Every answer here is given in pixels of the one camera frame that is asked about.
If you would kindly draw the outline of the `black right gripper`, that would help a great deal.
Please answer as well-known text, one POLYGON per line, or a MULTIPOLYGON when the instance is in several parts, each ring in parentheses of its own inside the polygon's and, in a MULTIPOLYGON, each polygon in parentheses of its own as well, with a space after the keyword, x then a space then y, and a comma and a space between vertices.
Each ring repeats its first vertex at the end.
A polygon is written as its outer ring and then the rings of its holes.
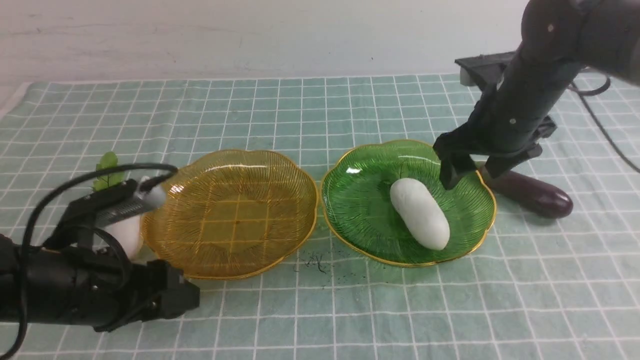
POLYGON ((542 154, 541 139, 549 138, 558 126, 549 115, 523 117, 513 114, 512 101, 496 85, 484 87, 466 123, 439 135, 433 146, 439 160, 439 181, 451 191, 462 178, 477 172, 471 155, 487 156, 484 170, 492 179, 542 154))

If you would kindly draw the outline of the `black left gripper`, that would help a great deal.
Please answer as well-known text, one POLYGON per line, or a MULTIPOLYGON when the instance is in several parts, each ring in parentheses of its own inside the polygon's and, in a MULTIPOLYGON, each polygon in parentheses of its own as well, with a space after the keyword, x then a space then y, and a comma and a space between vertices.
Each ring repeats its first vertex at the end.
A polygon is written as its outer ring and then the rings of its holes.
POLYGON ((176 319, 201 305, 201 289, 164 260, 136 264, 117 289, 92 284, 75 306, 75 325, 98 333, 133 322, 176 319))

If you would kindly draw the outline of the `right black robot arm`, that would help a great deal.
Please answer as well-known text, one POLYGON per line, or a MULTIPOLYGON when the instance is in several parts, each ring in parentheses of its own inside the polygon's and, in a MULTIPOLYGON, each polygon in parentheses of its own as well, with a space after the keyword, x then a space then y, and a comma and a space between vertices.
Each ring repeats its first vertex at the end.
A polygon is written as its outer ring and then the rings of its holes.
POLYGON ((639 84, 637 0, 531 0, 513 52, 459 58, 461 84, 481 91, 466 123, 434 143, 450 191, 486 156, 492 178, 542 154, 556 130, 549 112, 584 68, 639 84))

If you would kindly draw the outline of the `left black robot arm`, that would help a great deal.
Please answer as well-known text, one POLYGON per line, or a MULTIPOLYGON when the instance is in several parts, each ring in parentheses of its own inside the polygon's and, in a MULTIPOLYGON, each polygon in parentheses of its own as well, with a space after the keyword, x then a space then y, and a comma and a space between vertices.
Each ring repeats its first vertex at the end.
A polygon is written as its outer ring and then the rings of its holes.
POLYGON ((133 322, 176 319, 201 304, 201 290, 165 260, 135 263, 122 282, 110 250, 37 249, 29 258, 27 320, 112 332, 133 322))

